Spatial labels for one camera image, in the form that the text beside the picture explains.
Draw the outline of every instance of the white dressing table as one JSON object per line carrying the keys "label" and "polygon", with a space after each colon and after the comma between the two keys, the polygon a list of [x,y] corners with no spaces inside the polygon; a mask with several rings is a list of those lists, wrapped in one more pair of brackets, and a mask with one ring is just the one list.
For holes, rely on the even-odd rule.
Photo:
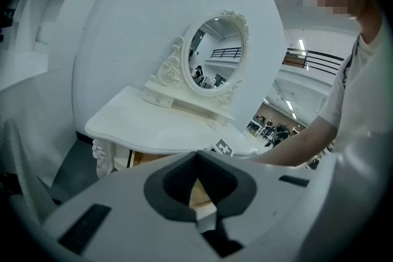
{"label": "white dressing table", "polygon": [[[232,23],[239,31],[241,58],[230,80],[217,88],[203,89],[190,75],[190,44],[201,25],[218,19]],[[85,125],[86,133],[95,139],[93,157],[97,159],[99,178],[110,174],[116,165],[132,166],[135,152],[173,155],[206,150],[219,139],[235,155],[257,152],[230,123],[234,118],[228,113],[249,53],[245,18],[233,11],[209,13],[192,24],[185,37],[176,37],[172,48],[143,90],[125,87]]]}

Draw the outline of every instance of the ornate white mirror frame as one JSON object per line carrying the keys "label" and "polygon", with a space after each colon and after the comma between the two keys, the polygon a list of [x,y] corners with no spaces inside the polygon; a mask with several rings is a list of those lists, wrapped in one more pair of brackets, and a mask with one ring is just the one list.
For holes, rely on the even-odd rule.
{"label": "ornate white mirror frame", "polygon": [[[199,87],[192,79],[189,69],[189,50],[195,33],[207,21],[213,19],[225,20],[233,23],[241,35],[241,56],[238,67],[233,75],[224,84],[217,88],[204,89]],[[178,100],[187,104],[193,110],[196,107],[213,113],[211,118],[218,117],[233,119],[228,114],[232,102],[234,89],[240,84],[241,76],[249,57],[249,32],[246,19],[235,11],[211,12],[190,25],[184,37],[177,36],[172,46],[172,53],[161,64],[155,75],[145,84],[141,98],[162,107],[172,107]]]}

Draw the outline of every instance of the gray floor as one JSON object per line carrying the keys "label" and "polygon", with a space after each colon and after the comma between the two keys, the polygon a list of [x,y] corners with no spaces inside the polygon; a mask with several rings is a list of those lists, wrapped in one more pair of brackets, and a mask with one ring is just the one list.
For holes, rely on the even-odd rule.
{"label": "gray floor", "polygon": [[98,180],[91,145],[77,140],[48,188],[53,199],[65,202]]}

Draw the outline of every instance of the black baseboard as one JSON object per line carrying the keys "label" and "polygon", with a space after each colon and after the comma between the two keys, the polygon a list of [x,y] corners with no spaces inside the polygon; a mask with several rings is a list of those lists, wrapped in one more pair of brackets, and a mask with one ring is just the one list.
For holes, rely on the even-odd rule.
{"label": "black baseboard", "polygon": [[82,142],[93,145],[94,139],[92,137],[86,136],[78,131],[76,131],[76,137],[78,138],[78,140],[81,140]]}

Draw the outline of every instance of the person's arm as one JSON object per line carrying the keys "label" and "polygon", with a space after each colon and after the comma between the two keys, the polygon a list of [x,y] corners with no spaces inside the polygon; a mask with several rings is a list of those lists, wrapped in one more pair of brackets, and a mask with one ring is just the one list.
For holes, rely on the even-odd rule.
{"label": "person's arm", "polygon": [[326,148],[335,139],[336,134],[336,127],[317,116],[304,131],[289,137],[253,160],[273,165],[297,166],[309,161]]}

